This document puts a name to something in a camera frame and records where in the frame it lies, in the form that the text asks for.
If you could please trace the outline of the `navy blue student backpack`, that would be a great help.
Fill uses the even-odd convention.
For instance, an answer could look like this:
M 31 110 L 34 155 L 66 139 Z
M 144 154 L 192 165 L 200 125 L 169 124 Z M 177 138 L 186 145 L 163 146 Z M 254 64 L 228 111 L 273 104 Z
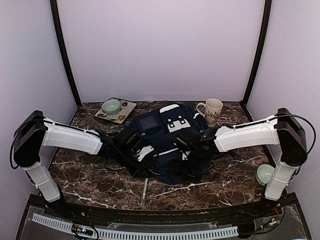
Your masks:
M 138 115 L 133 119 L 131 126 L 148 146 L 154 148 L 155 152 L 145 156 L 142 161 L 157 180 L 168 185 L 186 185 L 200 182 L 202 176 L 208 173 L 211 164 L 205 160 L 195 159 L 194 161 L 200 165 L 200 178 L 169 179 L 170 163 L 173 159 L 191 160 L 192 152 L 182 152 L 174 145 L 177 134 L 181 130 L 189 130 L 202 136 L 208 128 L 204 117 L 191 106 L 178 103 L 167 105 Z

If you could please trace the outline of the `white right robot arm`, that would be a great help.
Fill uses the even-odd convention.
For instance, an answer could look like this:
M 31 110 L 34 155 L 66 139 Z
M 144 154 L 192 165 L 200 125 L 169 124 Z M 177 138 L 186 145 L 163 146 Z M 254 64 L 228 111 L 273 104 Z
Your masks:
M 302 116 L 290 113 L 286 108 L 280 108 L 277 114 L 267 118 L 208 128 L 203 135 L 193 134 L 184 128 L 173 144 L 186 156 L 189 164 L 205 161 L 216 153 L 254 146 L 279 145 L 281 156 L 265 186 L 265 198 L 255 205 L 255 213 L 266 217 L 274 210 L 274 201 L 281 197 L 283 190 L 307 161 L 313 149 L 307 146 L 306 132 L 298 120 L 309 122 Z

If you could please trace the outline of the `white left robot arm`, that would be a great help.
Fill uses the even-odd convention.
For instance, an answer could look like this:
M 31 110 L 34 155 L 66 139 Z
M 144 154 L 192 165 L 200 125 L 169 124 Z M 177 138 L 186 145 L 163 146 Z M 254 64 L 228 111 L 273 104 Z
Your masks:
M 40 110 L 33 111 L 14 132 L 9 152 L 10 165 L 12 169 L 24 169 L 44 199 L 51 203 L 51 210 L 60 218 L 67 218 L 71 208 L 63 201 L 62 191 L 43 165 L 42 147 L 76 150 L 95 156 L 112 150 L 126 168 L 133 168 L 134 173 L 145 168 L 143 159 L 155 151 L 132 127 L 108 134 L 65 125 L 44 117 Z

